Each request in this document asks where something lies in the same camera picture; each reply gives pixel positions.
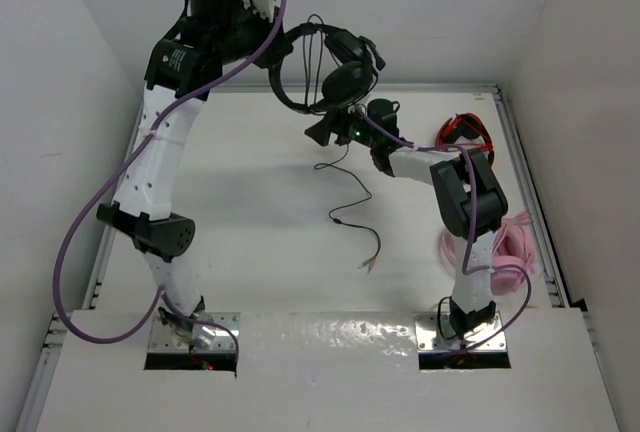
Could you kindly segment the black headset with cable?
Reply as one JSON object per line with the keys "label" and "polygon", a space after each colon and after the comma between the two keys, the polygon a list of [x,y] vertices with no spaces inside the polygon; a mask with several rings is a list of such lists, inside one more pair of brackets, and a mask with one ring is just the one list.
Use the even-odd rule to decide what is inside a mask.
{"label": "black headset with cable", "polygon": [[327,50],[334,58],[337,68],[322,82],[321,87],[314,89],[321,93],[312,103],[298,103],[289,98],[281,80],[281,68],[284,59],[267,69],[269,83],[276,98],[287,108],[303,115],[317,115],[322,118],[332,111],[344,111],[364,99],[377,84],[379,72],[386,62],[377,51],[376,45],[369,38],[356,36],[346,29],[327,25],[320,21],[307,21],[286,32],[292,45],[298,39],[303,40],[303,65],[305,87],[310,87],[312,37],[322,35],[321,50]]}

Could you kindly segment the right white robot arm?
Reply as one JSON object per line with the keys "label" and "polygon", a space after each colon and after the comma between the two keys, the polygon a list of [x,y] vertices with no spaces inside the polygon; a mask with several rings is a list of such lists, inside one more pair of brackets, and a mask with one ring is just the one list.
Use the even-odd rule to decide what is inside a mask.
{"label": "right white robot arm", "polygon": [[484,151],[459,144],[419,147],[401,137],[398,110],[399,103],[387,99],[341,107],[322,102],[308,108],[322,119],[305,134],[323,147],[332,136],[340,145],[357,142],[369,149],[380,172],[433,188],[441,220],[462,247],[449,299],[449,324],[461,340],[495,313],[492,253],[476,241],[492,246],[508,202]]}

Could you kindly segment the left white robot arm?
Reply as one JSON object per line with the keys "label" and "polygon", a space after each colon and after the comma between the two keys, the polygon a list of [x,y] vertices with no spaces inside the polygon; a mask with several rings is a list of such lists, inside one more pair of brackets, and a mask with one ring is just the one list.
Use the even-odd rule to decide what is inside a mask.
{"label": "left white robot arm", "polygon": [[172,210],[174,181],[206,87],[222,79],[224,66],[245,59],[266,69],[292,51],[276,1],[184,0],[147,65],[135,159],[112,202],[98,208],[98,219],[143,254],[162,290],[161,320],[183,336],[200,319],[204,299],[186,261],[196,226]]}

